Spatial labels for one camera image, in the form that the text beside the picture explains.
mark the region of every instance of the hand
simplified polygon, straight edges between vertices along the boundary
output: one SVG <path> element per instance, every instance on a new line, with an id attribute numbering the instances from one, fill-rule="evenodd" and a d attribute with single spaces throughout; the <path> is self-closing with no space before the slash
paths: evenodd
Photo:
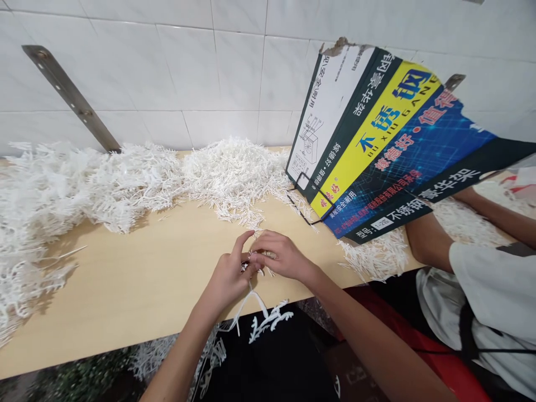
<path id="1" fill-rule="evenodd" d="M 247 239 L 255 231 L 247 231 L 236 239 L 231 254 L 224 254 L 219 258 L 214 273 L 205 289 L 207 297 L 214 300 L 217 306 L 224 309 L 238 299 L 248 288 L 251 278 L 261 268 L 260 264 L 251 263 L 244 272 L 241 272 L 243 261 L 249 259 L 249 253 L 243 253 L 242 249 Z"/>
<path id="2" fill-rule="evenodd" d="M 260 253 L 250 257 L 251 262 L 267 266 L 272 271 L 292 279 L 304 282 L 310 273 L 318 268 L 307 259 L 296 245 L 281 233 L 265 230 L 251 246 L 251 251 L 270 251 L 273 258 Z"/>
<path id="3" fill-rule="evenodd" d="M 470 205 L 475 198 L 478 198 L 478 193 L 474 190 L 473 187 L 467 187 L 466 189 L 461 190 L 459 193 L 456 193 L 452 197 L 455 200 Z"/>

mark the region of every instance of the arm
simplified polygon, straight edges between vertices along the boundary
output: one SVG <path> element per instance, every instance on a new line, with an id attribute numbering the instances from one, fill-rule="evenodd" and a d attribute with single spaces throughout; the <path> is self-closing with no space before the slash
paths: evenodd
<path id="1" fill-rule="evenodd" d="M 534 219 L 482 197 L 472 187 L 460 191 L 454 195 L 454 198 L 469 205 L 499 229 L 536 249 L 536 221 Z"/>
<path id="2" fill-rule="evenodd" d="M 258 264 L 249 264 L 241 272 L 241 261 L 249 257 L 249 253 L 242 254 L 242 249 L 253 233 L 241 235 L 232 253 L 220 257 L 205 291 L 140 402 L 186 401 L 201 352 L 218 317 L 247 289 L 260 268 Z"/>
<path id="3" fill-rule="evenodd" d="M 250 261 L 299 280 L 322 302 L 354 353 L 390 400 L 456 400 L 407 344 L 305 258 L 289 238 L 264 231 L 253 243 L 252 250 L 274 253 L 274 259 L 254 254 Z"/>
<path id="4" fill-rule="evenodd" d="M 433 213 L 406 223 L 406 234 L 415 259 L 425 265 L 454 274 L 448 257 L 454 240 Z"/>

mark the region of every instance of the yellow stripe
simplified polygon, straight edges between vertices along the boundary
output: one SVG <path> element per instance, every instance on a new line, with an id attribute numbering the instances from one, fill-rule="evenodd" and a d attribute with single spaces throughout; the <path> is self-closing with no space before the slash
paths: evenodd
<path id="1" fill-rule="evenodd" d="M 419 70 L 426 73 L 429 73 L 429 70 L 424 67 L 410 63 L 408 61 L 403 61 L 395 74 L 389 81 L 387 87 L 380 95 L 380 98 L 376 101 L 370 113 L 367 115 L 366 119 L 363 121 L 363 124 L 359 127 L 356 135 L 350 142 L 350 145 L 345 149 L 344 153 L 341 156 L 341 159 L 332 170 L 331 174 L 328 176 L 327 180 L 322 186 L 322 192 L 327 194 L 328 192 L 333 196 L 331 200 L 332 203 L 335 203 L 339 197 L 350 187 L 350 185 L 359 177 L 361 173 L 367 168 L 367 166 L 374 160 L 374 158 L 389 144 L 389 142 L 398 134 L 398 132 L 404 127 L 407 122 L 415 115 L 416 111 L 424 105 L 428 98 L 439 88 L 441 82 L 432 75 L 431 80 L 435 80 L 435 83 L 428 80 L 425 83 L 420 84 L 421 92 L 424 87 L 429 87 L 430 89 L 422 93 L 415 95 L 413 99 L 405 99 L 400 97 L 395 97 L 393 95 L 393 90 L 398 90 L 399 84 L 402 82 L 404 77 L 407 75 L 409 70 Z M 391 129 L 383 131 L 380 128 L 377 128 L 372 125 L 372 122 L 376 120 L 376 117 L 380 113 L 383 106 L 387 108 L 392 108 L 393 111 L 399 111 L 400 114 L 396 119 L 393 120 L 393 125 Z M 364 138 L 373 138 L 369 143 L 372 145 L 372 148 L 366 148 L 363 151 L 360 144 L 360 139 Z M 382 140 L 382 137 L 387 137 L 388 140 Z M 339 187 L 339 191 L 335 194 L 332 190 L 332 185 Z M 324 200 L 324 196 L 321 193 L 318 193 L 311 203 L 311 207 L 319 215 L 323 216 L 330 207 L 330 204 L 326 202 L 326 206 L 323 207 L 320 203 L 321 200 Z"/>

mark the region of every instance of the cardboard box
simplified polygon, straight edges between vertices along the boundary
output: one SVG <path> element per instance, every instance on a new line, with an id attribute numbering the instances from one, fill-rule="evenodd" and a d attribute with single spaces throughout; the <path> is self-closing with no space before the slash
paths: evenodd
<path id="1" fill-rule="evenodd" d="M 462 108 L 428 69 L 340 39 L 318 55 L 286 172 L 337 238 L 365 243 L 536 152 Z"/>

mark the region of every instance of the pile of white plastic pieces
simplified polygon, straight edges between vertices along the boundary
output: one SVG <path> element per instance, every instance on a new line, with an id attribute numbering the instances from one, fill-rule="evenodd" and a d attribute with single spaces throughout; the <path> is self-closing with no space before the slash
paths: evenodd
<path id="1" fill-rule="evenodd" d="M 9 158 L 9 165 L 0 170 L 0 347 L 36 310 L 43 293 L 65 284 L 74 266 L 61 264 L 61 258 L 45 258 L 47 244 L 85 219 L 128 233 L 147 211 L 197 200 L 213 208 L 219 219 L 259 229 L 264 217 L 256 202 L 273 195 L 290 204 L 288 152 L 272 152 L 247 140 L 223 140 L 182 159 L 151 143 L 125 145 L 121 154 L 113 155 L 67 143 L 15 147 L 22 156 Z M 494 182 L 481 184 L 478 191 L 528 212 L 522 201 Z M 288 194 L 310 216 L 307 203 L 296 192 Z M 493 225 L 460 203 L 445 200 L 435 213 L 457 239 L 504 244 Z M 403 229 L 360 247 L 340 244 L 345 265 L 364 277 L 382 280 L 401 273 L 406 263 Z"/>

